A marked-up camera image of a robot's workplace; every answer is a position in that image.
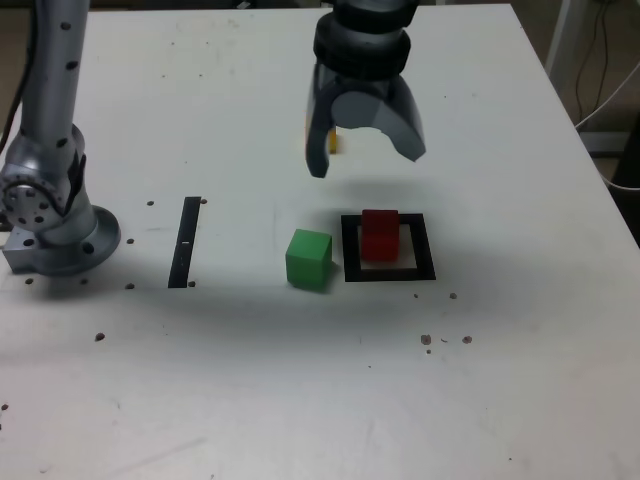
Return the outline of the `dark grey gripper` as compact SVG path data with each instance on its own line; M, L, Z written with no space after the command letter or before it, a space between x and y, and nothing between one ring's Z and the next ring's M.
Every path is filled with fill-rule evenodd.
M420 114L401 76L381 81L358 80L317 63L305 123L305 160L314 178L325 178L328 172L329 133L335 125L376 129L401 156L413 162L426 151Z

